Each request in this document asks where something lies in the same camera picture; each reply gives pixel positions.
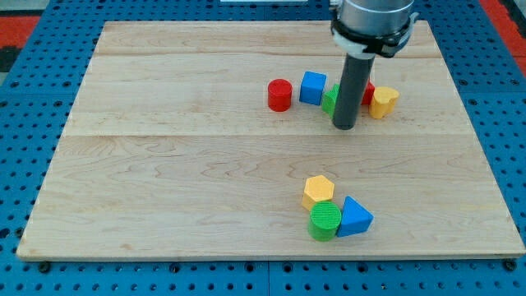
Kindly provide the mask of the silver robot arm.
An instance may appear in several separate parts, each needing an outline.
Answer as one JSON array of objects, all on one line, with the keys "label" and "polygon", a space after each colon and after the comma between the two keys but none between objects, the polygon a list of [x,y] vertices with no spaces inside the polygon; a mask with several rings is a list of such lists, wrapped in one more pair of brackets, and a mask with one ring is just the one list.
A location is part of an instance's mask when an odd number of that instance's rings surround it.
[{"label": "silver robot arm", "polygon": [[418,13],[413,0],[332,1],[334,42],[356,59],[392,58],[409,41]]}]

